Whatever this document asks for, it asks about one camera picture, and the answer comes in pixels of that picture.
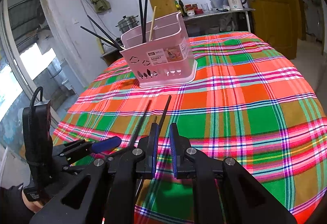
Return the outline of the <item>wooden side shelf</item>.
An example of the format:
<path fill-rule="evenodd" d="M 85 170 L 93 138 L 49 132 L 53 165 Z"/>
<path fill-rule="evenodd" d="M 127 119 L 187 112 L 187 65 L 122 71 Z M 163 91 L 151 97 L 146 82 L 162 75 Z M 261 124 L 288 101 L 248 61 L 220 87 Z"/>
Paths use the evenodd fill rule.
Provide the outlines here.
<path fill-rule="evenodd" d="M 122 58 L 120 51 L 114 49 L 112 51 L 107 51 L 100 56 L 100 58 L 106 63 L 107 67 L 109 67 L 112 63 Z"/>

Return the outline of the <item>pink utensil basket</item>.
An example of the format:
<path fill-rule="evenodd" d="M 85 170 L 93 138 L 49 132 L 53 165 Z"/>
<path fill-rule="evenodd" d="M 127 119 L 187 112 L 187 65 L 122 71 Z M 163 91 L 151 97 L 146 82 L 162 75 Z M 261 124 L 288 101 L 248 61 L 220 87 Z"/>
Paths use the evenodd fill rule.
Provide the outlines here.
<path fill-rule="evenodd" d="M 142 43 L 141 26 L 121 35 L 120 51 L 141 88 L 190 83 L 195 79 L 197 61 L 180 12 L 155 19 L 152 40 L 151 21 Z"/>

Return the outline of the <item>steel steamer pot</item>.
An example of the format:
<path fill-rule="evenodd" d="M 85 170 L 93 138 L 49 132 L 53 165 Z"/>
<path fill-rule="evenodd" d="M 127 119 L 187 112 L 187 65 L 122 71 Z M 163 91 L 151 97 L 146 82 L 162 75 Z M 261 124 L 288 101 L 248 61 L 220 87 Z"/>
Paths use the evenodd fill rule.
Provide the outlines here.
<path fill-rule="evenodd" d="M 127 31 L 135 28 L 138 26 L 139 21 L 137 20 L 138 16 L 123 16 L 122 19 L 118 22 L 117 27 L 119 28 L 119 31 L 124 34 Z"/>

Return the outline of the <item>plaid tablecloth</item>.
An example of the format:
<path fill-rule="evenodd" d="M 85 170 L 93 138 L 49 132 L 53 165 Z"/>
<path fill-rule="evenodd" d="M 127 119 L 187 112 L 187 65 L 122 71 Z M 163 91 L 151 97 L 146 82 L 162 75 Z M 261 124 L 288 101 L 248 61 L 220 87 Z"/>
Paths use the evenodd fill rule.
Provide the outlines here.
<path fill-rule="evenodd" d="M 194 37 L 188 84 L 140 88 L 124 59 L 100 74 L 53 133 L 56 144 L 119 136 L 126 146 L 147 103 L 140 135 L 171 101 L 160 133 L 156 176 L 146 181 L 136 223 L 192 223 L 191 181 L 174 178 L 168 126 L 209 157 L 235 158 L 305 223 L 326 192 L 326 115 L 305 78 L 282 54 L 248 32 Z"/>

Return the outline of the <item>wooden cutting board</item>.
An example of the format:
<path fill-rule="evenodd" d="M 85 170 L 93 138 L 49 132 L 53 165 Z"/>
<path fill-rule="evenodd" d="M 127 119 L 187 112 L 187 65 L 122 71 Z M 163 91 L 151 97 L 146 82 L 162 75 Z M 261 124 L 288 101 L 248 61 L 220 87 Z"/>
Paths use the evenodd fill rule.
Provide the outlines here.
<path fill-rule="evenodd" d="M 155 19 L 177 12 L 175 0 L 149 0 L 152 9 L 156 7 Z"/>

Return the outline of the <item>dark sauce bottle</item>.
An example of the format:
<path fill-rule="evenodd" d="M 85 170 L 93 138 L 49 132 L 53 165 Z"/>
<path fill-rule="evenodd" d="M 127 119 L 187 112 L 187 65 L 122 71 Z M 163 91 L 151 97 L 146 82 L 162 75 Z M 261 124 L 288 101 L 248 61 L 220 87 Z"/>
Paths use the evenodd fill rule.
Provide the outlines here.
<path fill-rule="evenodd" d="M 185 6 L 184 6 L 182 0 L 178 0 L 178 4 L 179 4 L 179 6 L 180 6 L 180 9 L 181 9 L 181 12 L 182 12 L 182 16 L 183 16 L 183 17 L 186 17 L 187 14 L 186 14 Z"/>

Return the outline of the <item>red lidded jar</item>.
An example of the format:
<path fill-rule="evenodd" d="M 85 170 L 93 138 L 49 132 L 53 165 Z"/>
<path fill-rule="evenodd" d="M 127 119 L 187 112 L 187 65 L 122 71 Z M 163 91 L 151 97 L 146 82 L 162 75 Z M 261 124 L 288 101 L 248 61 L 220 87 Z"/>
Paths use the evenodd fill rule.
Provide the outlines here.
<path fill-rule="evenodd" d="M 203 14 L 203 10 L 201 8 L 199 8 L 197 4 L 185 5 L 185 11 L 186 11 L 187 16 Z"/>

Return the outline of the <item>yellow wooden door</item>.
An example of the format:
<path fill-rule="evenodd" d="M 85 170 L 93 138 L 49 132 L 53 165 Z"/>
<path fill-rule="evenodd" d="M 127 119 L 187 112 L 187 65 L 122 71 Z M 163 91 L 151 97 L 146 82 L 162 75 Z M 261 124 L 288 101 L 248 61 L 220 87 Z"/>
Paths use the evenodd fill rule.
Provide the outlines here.
<path fill-rule="evenodd" d="M 254 33 L 286 58 L 296 58 L 301 35 L 299 0 L 248 0 Z"/>

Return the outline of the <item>black chopstick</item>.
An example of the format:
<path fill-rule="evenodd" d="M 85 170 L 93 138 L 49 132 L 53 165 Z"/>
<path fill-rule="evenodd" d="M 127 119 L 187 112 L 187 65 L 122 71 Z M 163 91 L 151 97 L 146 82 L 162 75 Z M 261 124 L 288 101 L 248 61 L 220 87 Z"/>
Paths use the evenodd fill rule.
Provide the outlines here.
<path fill-rule="evenodd" d="M 146 115 L 147 115 L 147 112 L 149 111 L 149 107 L 151 105 L 151 102 L 152 100 L 149 100 L 148 103 L 147 103 L 147 106 L 146 106 L 146 109 L 142 115 L 142 117 L 140 118 L 139 122 L 137 123 L 137 126 L 132 134 L 132 137 L 130 138 L 130 141 L 129 141 L 129 144 L 128 144 L 128 147 L 133 147 L 134 144 L 135 144 L 135 141 L 137 140 L 138 136 L 139 136 L 139 132 L 142 128 L 142 125 L 143 125 L 143 122 L 146 118 Z"/>
<path fill-rule="evenodd" d="M 147 6 L 148 6 L 148 0 L 145 0 L 144 10 L 143 10 L 142 43 L 146 42 Z"/>
<path fill-rule="evenodd" d="M 103 42 L 109 44 L 110 46 L 116 48 L 117 50 L 119 51 L 122 51 L 122 47 L 120 45 L 118 45 L 117 43 L 113 43 L 112 41 L 108 40 L 108 39 L 105 39 L 104 37 L 96 34 L 95 32 L 83 27 L 83 26 L 80 26 L 81 29 L 85 30 L 86 32 L 90 33 L 91 35 L 94 35 L 95 37 L 97 37 L 98 39 L 102 40 Z"/>
<path fill-rule="evenodd" d="M 142 0 L 139 0 L 139 12 L 140 12 L 139 16 L 140 16 L 142 43 L 144 43 L 144 37 L 143 37 L 143 7 L 142 7 Z"/>
<path fill-rule="evenodd" d="M 160 122 L 159 122 L 159 135 L 160 135 L 161 129 L 162 129 L 164 121 L 165 121 L 165 117 L 166 117 L 166 114 L 167 114 L 167 111 L 168 111 L 168 106 L 170 104 L 171 98 L 172 98 L 172 96 L 169 95 L 168 99 L 167 99 L 167 102 L 165 104 L 164 110 L 163 110 L 162 117 L 161 117 Z"/>
<path fill-rule="evenodd" d="M 94 19 L 92 19 L 89 15 L 87 15 L 87 17 L 109 39 L 109 43 L 112 46 L 116 47 L 119 51 L 124 50 L 124 48 L 122 46 L 120 46 Z"/>

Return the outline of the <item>steel kitchen table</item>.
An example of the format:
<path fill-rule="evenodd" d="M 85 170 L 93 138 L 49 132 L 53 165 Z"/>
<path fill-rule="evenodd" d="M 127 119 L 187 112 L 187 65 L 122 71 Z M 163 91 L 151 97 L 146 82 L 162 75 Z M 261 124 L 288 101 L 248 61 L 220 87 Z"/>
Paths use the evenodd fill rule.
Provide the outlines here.
<path fill-rule="evenodd" d="M 221 34 L 235 31 L 254 31 L 253 8 L 218 11 L 184 17 L 184 24 L 190 37 Z"/>

